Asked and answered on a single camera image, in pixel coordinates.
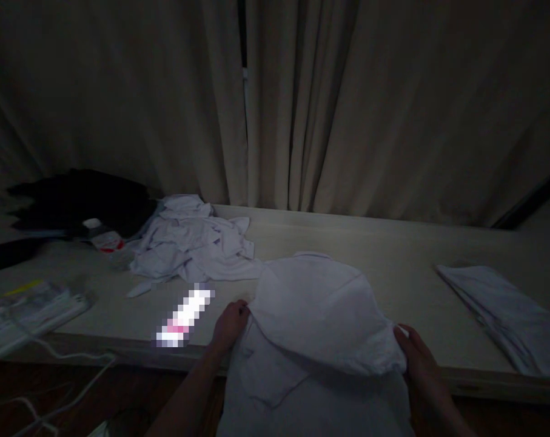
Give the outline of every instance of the hand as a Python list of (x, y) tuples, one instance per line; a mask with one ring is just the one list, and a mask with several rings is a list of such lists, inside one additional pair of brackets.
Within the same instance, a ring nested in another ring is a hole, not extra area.
[(396, 340), (408, 358), (408, 375), (411, 382), (436, 412), (444, 412), (454, 406), (454, 403), (437, 361), (414, 328), (400, 326), (410, 334), (409, 338), (406, 338), (399, 327), (394, 327)]
[(249, 319), (250, 310), (243, 300), (228, 304), (214, 326), (214, 335), (208, 348), (220, 356), (232, 347)]

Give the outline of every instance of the beige curtain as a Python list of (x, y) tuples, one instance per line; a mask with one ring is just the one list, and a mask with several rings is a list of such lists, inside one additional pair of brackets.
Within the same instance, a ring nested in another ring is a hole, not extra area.
[(250, 205), (491, 225), (550, 174), (550, 1), (246, 12)]
[(247, 202), (235, 0), (0, 1), (0, 179), (93, 168)]

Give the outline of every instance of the bottle label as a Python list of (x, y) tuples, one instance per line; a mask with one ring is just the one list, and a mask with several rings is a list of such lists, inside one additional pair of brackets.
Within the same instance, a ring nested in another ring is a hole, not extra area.
[(97, 249), (99, 249), (99, 251), (105, 254), (113, 253), (125, 247), (125, 242), (115, 231), (105, 232), (104, 234), (98, 235), (94, 237), (91, 242)]

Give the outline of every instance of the person's left hand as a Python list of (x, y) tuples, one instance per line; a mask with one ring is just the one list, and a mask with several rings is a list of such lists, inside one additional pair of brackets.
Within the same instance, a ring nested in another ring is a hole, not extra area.
[(209, 348), (219, 355), (224, 355), (232, 347), (240, 332), (246, 326), (250, 310), (243, 300), (228, 304), (214, 326), (214, 335)]

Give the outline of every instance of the table surface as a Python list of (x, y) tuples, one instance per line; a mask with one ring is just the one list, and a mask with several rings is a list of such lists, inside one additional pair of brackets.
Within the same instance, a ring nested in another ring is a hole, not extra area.
[[(362, 217), (215, 206), (230, 219), (250, 217), (255, 255), (272, 260), (297, 251), (323, 252), (361, 270), (387, 317), (411, 325), (441, 366), (515, 373), (475, 317), (436, 275), (435, 264), (488, 265), (550, 309), (550, 239), (524, 232), (440, 226)], [(0, 242), (21, 235), (0, 214)], [(68, 284), (95, 298), (88, 312), (56, 330), (110, 339), (152, 339), (192, 287), (176, 278), (134, 299), (125, 295), (145, 278), (112, 271), (91, 246), (53, 242), (27, 262), (0, 270), (0, 295), (31, 280)], [(195, 325), (192, 345), (207, 345), (224, 307), (252, 300), (256, 280), (214, 282), (216, 298)]]

